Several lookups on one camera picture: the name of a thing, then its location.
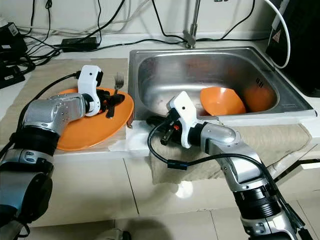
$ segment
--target tile floor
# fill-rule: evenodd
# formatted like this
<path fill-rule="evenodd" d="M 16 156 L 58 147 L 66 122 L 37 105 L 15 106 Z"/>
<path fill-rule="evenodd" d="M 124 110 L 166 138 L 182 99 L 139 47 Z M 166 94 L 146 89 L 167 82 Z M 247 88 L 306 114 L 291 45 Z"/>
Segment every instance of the tile floor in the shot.
<path fill-rule="evenodd" d="M 314 240 L 320 240 L 320 197 L 291 201 Z M 27 240 L 94 240 L 113 227 L 127 230 L 133 240 L 246 240 L 237 208 L 155 217 L 34 227 Z"/>

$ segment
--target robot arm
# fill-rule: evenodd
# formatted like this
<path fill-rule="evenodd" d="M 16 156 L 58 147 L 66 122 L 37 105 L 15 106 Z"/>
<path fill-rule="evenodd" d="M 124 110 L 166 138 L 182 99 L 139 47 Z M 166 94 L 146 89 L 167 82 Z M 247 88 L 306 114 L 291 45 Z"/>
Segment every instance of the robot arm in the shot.
<path fill-rule="evenodd" d="M 245 144 L 240 133 L 231 127 L 198 120 L 196 108 L 186 92 L 181 92 L 174 97 L 168 103 L 168 109 L 167 123 L 170 126 L 174 126 L 177 122 L 181 125 L 182 129 L 177 126 L 175 129 L 180 134 L 179 142 L 184 148 L 190 148 L 191 145 L 199 146 L 203 152 L 211 156 L 232 154 L 232 157 L 226 155 L 227 157 L 217 158 L 216 161 L 233 192 L 241 213 L 241 222 L 245 232 L 250 235 L 250 239 L 296 240 L 296 228 L 293 228 L 286 211 L 279 204 L 277 191 L 272 187 L 270 179 L 258 167 L 262 163 L 259 156 Z M 168 137 L 173 137 L 175 132 L 173 129 L 173 127 L 169 128 L 161 140 L 162 144 L 165 145 L 168 142 Z M 237 157 L 239 155 L 250 157 L 255 164 Z M 161 158 L 167 163 L 168 168 L 187 169 L 187 162 Z M 290 210 L 292 211 L 291 217 L 297 217 L 303 226 L 303 221 L 292 209 Z M 303 229 L 303 234 L 306 237 L 302 239 L 312 239 L 305 229 Z"/>
<path fill-rule="evenodd" d="M 78 79 L 78 93 L 29 104 L 14 146 L 0 162 L 0 239 L 15 239 L 22 224 L 46 212 L 58 140 L 69 122 L 101 112 L 102 99 L 96 87 L 102 75 L 99 67 L 85 65 Z"/>

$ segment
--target faucet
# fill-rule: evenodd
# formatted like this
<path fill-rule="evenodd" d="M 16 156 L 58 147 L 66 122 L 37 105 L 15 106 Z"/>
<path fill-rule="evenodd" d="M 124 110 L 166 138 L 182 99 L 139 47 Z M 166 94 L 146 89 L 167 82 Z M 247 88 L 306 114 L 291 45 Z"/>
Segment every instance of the faucet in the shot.
<path fill-rule="evenodd" d="M 197 21 L 199 15 L 199 8 L 200 8 L 200 0 L 195 1 L 194 13 L 193 13 L 193 20 L 190 27 L 190 33 L 187 30 L 183 30 L 184 39 L 187 41 L 185 46 L 190 48 L 195 48 L 196 46 L 196 34 L 197 34 Z"/>

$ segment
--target power adapter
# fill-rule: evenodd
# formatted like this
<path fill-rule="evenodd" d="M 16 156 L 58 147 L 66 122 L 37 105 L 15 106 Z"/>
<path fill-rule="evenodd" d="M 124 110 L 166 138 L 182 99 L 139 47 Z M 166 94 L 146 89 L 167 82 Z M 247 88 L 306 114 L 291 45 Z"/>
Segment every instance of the power adapter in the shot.
<path fill-rule="evenodd" d="M 99 44 L 95 36 L 89 37 L 83 41 L 78 42 L 82 38 L 65 38 L 61 42 L 61 47 L 64 53 L 70 52 L 86 52 L 97 49 Z"/>

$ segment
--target orange bowl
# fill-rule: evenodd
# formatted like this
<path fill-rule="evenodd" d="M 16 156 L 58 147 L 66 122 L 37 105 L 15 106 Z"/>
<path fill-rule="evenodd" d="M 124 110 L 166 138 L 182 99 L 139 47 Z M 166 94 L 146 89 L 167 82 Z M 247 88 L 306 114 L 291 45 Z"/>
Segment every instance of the orange bowl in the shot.
<path fill-rule="evenodd" d="M 246 108 L 233 89 L 225 87 L 207 87 L 200 93 L 203 108 L 212 116 L 245 114 Z"/>

